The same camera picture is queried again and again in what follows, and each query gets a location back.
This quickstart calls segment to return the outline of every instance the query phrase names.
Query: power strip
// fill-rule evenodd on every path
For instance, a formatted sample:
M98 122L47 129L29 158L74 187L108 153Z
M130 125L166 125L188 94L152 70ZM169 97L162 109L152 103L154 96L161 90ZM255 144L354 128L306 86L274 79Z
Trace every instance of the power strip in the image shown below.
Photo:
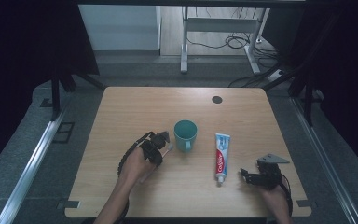
M278 70L276 70L274 73L272 73L272 75L269 76L269 77L267 78L267 80L268 80L269 82L273 82L273 81L275 81L278 77L281 76L281 73L282 73L282 70L281 70L281 69L278 69Z

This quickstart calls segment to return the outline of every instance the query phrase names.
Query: glove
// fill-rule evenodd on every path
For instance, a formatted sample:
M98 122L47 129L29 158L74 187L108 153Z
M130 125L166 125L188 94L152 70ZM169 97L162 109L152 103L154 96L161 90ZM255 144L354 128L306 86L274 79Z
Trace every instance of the glove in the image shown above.
M139 147L144 152L145 160L150 160L150 162L156 164L156 167L159 167L162 164L162 155L159 150L165 147L166 142L170 143L170 136L168 132L156 134L153 132L146 133L142 138L138 139L124 154L123 158L118 164L117 174L120 175L124 162L126 162L128 156L133 152L133 150L135 150L138 145L140 145Z

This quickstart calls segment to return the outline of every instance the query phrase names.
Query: toothpaste label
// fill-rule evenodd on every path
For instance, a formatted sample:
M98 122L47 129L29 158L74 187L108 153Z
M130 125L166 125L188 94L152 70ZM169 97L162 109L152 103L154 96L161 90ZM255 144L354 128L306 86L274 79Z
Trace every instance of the toothpaste label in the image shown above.
M216 174L227 174L227 152L230 136L216 134Z
M220 150L216 150L216 172L223 173L223 169L225 168L225 159Z

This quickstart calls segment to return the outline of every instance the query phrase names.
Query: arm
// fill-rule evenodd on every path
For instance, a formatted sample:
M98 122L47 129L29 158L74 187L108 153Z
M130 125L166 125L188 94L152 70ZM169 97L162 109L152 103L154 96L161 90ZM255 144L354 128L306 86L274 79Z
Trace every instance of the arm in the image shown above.
M257 189L278 224L293 224L293 220L289 216L289 206L287 205L285 193L280 186L272 190L263 187L257 187Z
M129 199L132 188L139 178L151 172L155 164L145 161L141 148L133 150L123 165L120 177L117 180L109 199L95 219L94 224L114 223L123 212Z

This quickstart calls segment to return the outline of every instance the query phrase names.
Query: toothpaste cap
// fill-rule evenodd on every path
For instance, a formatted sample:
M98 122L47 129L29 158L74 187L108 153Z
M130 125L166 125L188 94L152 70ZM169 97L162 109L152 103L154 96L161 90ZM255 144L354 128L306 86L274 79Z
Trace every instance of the toothpaste cap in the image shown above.
M220 175L220 176L217 178L217 181L219 181L219 184L223 184L223 182L225 181L225 179Z

